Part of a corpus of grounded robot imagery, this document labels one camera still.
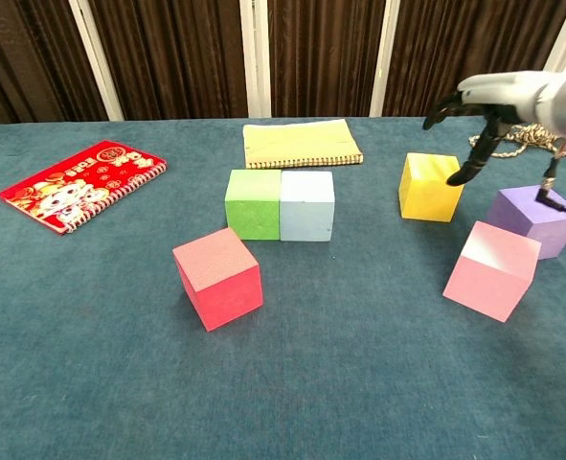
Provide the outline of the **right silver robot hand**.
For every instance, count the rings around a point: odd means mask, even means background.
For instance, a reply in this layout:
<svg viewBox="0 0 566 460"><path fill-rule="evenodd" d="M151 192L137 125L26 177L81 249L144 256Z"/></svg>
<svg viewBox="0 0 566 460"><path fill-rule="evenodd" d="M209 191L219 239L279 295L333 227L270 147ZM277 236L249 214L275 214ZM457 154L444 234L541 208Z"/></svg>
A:
<svg viewBox="0 0 566 460"><path fill-rule="evenodd" d="M456 91L438 102L427 114L422 128L430 129L446 117L481 112L486 126L468 158L446 184L458 187L472 180L485 166L514 125L535 123L538 97L555 80L554 72L518 71L479 74L458 83Z"/></svg>

